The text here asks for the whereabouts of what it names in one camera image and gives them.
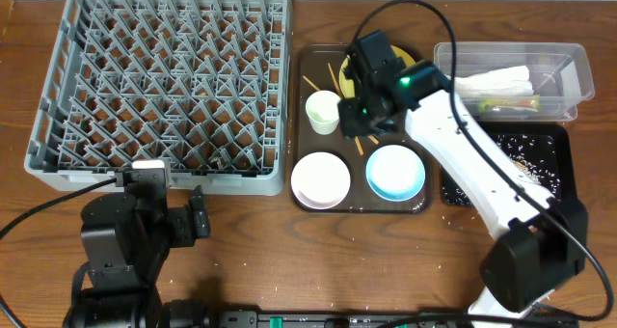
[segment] wooden table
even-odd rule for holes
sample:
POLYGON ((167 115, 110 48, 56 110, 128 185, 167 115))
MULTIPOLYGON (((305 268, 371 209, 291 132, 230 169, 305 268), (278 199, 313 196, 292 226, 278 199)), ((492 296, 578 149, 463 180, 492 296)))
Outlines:
MULTIPOLYGON (((293 52, 349 41, 378 2, 295 1, 293 52)), ((439 1, 459 41, 564 41, 584 45, 596 97, 566 124, 577 189, 590 215, 589 245, 617 284, 617 3, 439 1)), ((0 225, 59 196, 25 173, 23 158, 64 2, 16 1, 0 45, 0 225)), ((432 58, 445 30, 420 8, 398 7, 369 25, 432 58)), ((294 95, 290 95, 293 109, 294 95)), ((293 146, 296 139, 290 139, 293 146)), ((432 173, 437 187, 438 173, 432 173)), ((59 326, 73 272, 85 260, 79 232, 89 194, 22 223, 0 243, 0 291, 29 326, 59 326)), ((170 192, 183 205, 188 192, 170 192)), ((435 199, 419 216, 317 215, 288 188, 276 197, 206 198, 213 234, 173 250, 159 277, 163 301, 200 298, 263 310, 411 312, 465 307, 483 284, 478 264, 493 244, 471 208, 435 199)), ((596 313, 604 293, 590 267, 550 304, 596 313)), ((7 325, 5 317, 0 325, 7 325)), ((617 315, 589 327, 610 327, 617 315)))

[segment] yellow bowl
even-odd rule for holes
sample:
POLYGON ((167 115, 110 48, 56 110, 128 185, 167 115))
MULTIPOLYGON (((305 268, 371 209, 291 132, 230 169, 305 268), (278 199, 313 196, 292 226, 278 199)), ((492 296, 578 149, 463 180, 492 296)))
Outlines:
MULTIPOLYGON (((416 63, 414 58, 412 58, 412 56, 410 56, 409 53, 405 52, 404 50, 396 46, 393 46, 392 50, 397 57, 403 58, 405 66, 410 67, 416 63)), ((340 70, 338 71, 338 85, 340 86, 340 90, 342 91, 343 96, 354 97, 356 96, 356 91, 354 91, 354 81, 345 78, 345 74, 343 73, 343 70, 347 68, 347 64, 349 64, 349 57, 345 58, 345 61, 340 66, 340 70)))

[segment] clear plastic bin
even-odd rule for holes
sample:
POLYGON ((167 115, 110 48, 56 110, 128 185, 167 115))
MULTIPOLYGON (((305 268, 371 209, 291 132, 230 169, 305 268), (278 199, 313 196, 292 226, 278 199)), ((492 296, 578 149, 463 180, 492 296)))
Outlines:
MULTIPOLYGON (((594 97, 594 82, 585 49, 577 43, 457 42, 457 77, 500 68, 527 66, 535 96, 466 97, 477 119, 487 121, 572 121, 577 104, 594 97), (533 101, 535 107, 499 107, 533 101)), ((452 45, 435 46, 435 65, 449 75, 452 45)))

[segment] gray metal rack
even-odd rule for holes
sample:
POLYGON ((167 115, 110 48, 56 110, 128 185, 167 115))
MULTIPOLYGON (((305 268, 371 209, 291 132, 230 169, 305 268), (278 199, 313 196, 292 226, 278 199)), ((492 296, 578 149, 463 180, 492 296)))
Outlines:
POLYGON ((76 190, 166 158, 174 188, 278 194, 290 19, 288 0, 67 0, 26 170, 76 190))

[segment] blue bowl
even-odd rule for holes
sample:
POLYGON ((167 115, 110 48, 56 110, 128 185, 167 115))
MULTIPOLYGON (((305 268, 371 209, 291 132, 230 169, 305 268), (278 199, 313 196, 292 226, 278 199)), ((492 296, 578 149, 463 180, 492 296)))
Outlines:
POLYGON ((404 146, 383 146, 366 163, 368 185, 380 198, 390 202, 410 200, 419 193, 425 180, 422 160, 404 146))

